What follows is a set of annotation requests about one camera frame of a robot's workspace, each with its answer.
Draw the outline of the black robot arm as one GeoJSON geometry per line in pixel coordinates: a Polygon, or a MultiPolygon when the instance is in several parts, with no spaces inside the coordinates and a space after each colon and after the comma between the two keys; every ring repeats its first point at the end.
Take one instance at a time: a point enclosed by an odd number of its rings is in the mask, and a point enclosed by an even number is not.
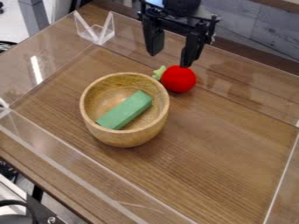
{"type": "Polygon", "coordinates": [[[138,18],[143,25],[145,45],[151,56],[165,49],[165,32],[186,37],[181,67],[189,68],[200,59],[206,45],[216,41],[221,17],[210,13],[202,0],[139,0],[138,18]]]}

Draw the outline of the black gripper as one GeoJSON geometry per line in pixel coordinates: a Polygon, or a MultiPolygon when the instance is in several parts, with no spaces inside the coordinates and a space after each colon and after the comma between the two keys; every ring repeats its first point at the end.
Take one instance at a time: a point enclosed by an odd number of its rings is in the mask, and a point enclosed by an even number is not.
{"type": "Polygon", "coordinates": [[[204,0],[139,0],[146,50],[156,56],[165,49],[165,30],[186,36],[181,67],[200,59],[205,44],[216,41],[221,17],[210,12],[204,0]]]}

